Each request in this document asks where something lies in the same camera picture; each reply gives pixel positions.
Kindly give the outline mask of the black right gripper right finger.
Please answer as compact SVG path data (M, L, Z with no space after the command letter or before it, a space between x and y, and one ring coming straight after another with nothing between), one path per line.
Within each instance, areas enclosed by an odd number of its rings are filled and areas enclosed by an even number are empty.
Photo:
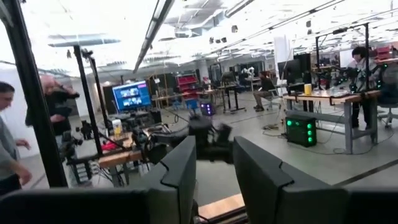
M250 224L343 224L345 190L241 136L234 138L233 160Z

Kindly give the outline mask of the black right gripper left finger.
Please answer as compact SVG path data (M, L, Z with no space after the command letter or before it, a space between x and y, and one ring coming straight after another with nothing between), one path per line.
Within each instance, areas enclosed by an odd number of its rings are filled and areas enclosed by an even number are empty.
M190 224L196 184L196 141L186 137L133 185L133 224Z

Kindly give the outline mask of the purple lit computer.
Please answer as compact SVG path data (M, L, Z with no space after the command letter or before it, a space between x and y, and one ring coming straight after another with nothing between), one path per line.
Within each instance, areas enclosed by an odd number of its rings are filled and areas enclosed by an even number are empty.
M215 107L211 102L201 102L200 111L203 116L213 116L216 113Z

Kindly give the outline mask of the black desk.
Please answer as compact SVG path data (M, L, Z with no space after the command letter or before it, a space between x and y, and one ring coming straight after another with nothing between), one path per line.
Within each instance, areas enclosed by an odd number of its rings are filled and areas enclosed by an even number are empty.
M245 107L240 107L238 102L238 86L237 85L225 85L218 87L221 92L223 113L235 113L237 111L247 111ZM235 109L231 106L230 91L233 91L233 98Z

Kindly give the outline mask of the red bin shelf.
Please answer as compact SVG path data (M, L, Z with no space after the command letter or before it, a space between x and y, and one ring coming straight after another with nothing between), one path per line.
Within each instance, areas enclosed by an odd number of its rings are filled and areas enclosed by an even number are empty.
M198 79L195 74L181 75L176 77L177 87L184 100L192 100L198 97Z

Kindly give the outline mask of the black computer green lights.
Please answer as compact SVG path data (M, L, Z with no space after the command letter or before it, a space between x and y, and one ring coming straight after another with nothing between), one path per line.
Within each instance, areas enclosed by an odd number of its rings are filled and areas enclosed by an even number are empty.
M286 116L286 137L288 142L292 142L303 147L312 147L317 144L316 119L300 116Z

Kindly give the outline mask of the person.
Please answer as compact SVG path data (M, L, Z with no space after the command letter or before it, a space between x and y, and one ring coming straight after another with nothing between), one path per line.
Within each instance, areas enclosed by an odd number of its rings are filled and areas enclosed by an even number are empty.
M276 88L270 78L270 74L271 73L269 71L265 71L261 72L259 75L261 87L257 91L253 92L253 96L256 101L256 106L253 107L255 112L264 111L264 107L261 101L262 98L269 102L267 110L272 108L272 105L274 104L272 100L275 98Z
M62 106L62 104L67 100L79 98L80 94L49 75L41 75L40 81L53 130L56 136L62 136L65 131L71 130L68 117L72 112L71 108Z
M357 90L354 93L364 92L366 89L366 59L365 59L366 48L362 46L355 47L352 52L353 61L348 67L357 68L359 70L356 86ZM377 64L369 58L369 88L374 88L376 85L376 79L378 77ZM371 115L370 115L370 101L368 99L362 99L361 101L352 103L352 128L359 128L359 112L360 108L363 109L364 122L366 123L366 129L371 127Z
M0 112L11 106L14 93L12 85L0 81ZM25 139L14 139L0 115L0 196L21 189L32 178L30 171L17 160L19 146L30 149Z

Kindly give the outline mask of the yellow white canister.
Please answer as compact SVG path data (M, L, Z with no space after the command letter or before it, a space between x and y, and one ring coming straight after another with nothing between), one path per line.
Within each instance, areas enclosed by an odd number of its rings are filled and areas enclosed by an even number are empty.
M123 126L120 119L112 120L113 133L115 137L119 137L123 132Z

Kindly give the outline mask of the monitor with blue screen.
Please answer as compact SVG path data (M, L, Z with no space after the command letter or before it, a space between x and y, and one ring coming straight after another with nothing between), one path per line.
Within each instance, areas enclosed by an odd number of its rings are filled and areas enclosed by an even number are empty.
M151 96L145 81L112 87L116 108L119 112L150 106Z

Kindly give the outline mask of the black monitor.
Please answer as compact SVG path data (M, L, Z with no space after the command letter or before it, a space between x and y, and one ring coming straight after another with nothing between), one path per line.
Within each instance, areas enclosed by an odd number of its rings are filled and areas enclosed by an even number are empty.
M309 53L294 55L293 60L277 64L279 78L287 80L287 91L303 93L304 85L312 83L311 56Z

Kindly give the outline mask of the wooden grey workbench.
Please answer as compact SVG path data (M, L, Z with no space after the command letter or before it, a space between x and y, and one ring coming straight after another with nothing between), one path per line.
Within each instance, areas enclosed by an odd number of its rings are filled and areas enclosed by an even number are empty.
M342 124L344 126L344 131L335 131L334 129L327 129L326 131L333 134L340 134L345 137L345 149L344 154L353 153L353 141L361 137L369 136L371 143L376 145L378 143L378 130L377 130L377 98L381 94L379 90L366 91L363 94L350 94L344 97L331 97L327 91L323 90L321 95L285 95L283 100L285 100L286 111L285 114L288 115L299 115L307 116L310 118L315 118L317 121L326 121L335 124ZM370 106L370 128L366 130L353 130L352 128L352 104L358 103L361 100L369 100ZM326 103L330 106L342 105L343 114L333 115L325 113L314 113L308 110L299 111L292 108L293 102L306 101L309 102L319 102Z

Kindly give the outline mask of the long linear light fixture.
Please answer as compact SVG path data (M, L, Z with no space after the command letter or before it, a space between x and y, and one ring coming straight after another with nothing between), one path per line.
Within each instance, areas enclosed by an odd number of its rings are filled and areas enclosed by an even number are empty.
M136 73L142 63L147 51L152 46L152 42L156 37L161 25L164 23L167 14L172 8L175 0L156 0L155 8L152 12L152 16L147 27L145 38L142 42L141 50L137 57L136 64L134 66L133 73Z

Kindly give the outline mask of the grey office chair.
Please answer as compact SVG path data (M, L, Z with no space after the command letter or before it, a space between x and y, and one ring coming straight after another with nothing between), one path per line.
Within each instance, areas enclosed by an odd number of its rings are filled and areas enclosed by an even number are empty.
M386 114L379 115L377 118L380 121L385 119L385 128L390 128L392 120L398 119L398 114L392 112L392 109L398 108L398 62L381 64L377 88L381 92L377 105L388 109Z

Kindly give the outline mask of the black rig post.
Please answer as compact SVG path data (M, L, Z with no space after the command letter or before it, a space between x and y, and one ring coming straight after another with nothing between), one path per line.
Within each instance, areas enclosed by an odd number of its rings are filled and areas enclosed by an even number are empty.
M67 187L63 164L19 0L0 0L4 23L50 187Z

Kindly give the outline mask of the black metal rig frame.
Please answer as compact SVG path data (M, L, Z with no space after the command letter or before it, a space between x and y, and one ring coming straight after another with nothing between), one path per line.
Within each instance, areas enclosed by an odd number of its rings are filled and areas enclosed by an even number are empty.
M326 37L329 34L333 34L333 35L337 35L337 34L341 34L344 32L347 32L348 30L356 30L358 27L363 26L364 27L364 31L365 33L363 34L363 36L365 37L365 59L366 59L366 89L369 88L369 76L370 76L370 71L369 71L369 23L364 23L364 24L357 24L357 25L353 25L353 26L349 26L349 27L340 27L332 32L328 32L326 34L322 34L322 35L317 35L315 37L315 48L316 48L316 60L317 60L317 72L321 71L320 68L320 53L319 53L319 43L318 40L320 37Z

